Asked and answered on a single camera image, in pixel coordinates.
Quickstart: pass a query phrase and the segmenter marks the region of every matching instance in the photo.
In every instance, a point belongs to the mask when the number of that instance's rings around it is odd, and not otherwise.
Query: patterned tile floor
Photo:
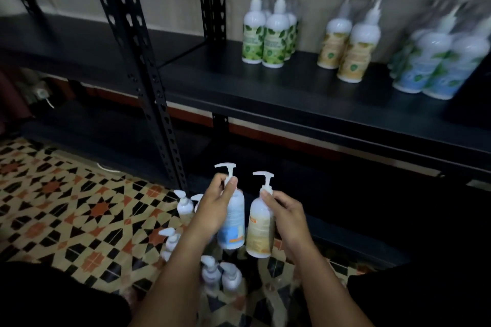
[[[165,237],[185,229],[174,193],[133,176],[90,168],[23,138],[0,146],[0,261],[41,262],[106,292],[133,286],[142,299],[165,265]],[[205,251],[235,263],[243,283],[233,295],[203,291],[199,325],[284,326],[302,324],[305,307],[295,267],[275,239],[273,256],[257,260],[243,248]],[[331,262],[341,282],[370,271],[364,265]]]

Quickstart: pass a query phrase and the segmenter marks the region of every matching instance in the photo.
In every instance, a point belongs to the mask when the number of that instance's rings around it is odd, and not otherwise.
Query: right hand
[[[284,192],[273,191],[273,195],[262,190],[261,199],[273,211],[276,227],[287,250],[291,252],[288,257],[295,261],[298,251],[307,245],[314,245],[307,226],[304,207]]]

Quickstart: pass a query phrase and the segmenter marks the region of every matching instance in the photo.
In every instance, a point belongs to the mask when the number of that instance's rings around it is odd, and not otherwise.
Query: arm
[[[226,177],[218,173],[213,178],[196,215],[181,235],[130,327],[196,325],[201,255],[208,240],[224,223],[228,202],[237,187],[237,178],[232,177],[222,194],[221,183]]]
[[[271,195],[263,190],[261,198],[274,212],[287,255],[300,270],[312,325],[373,327],[317,250],[308,231],[302,204],[277,191]]]

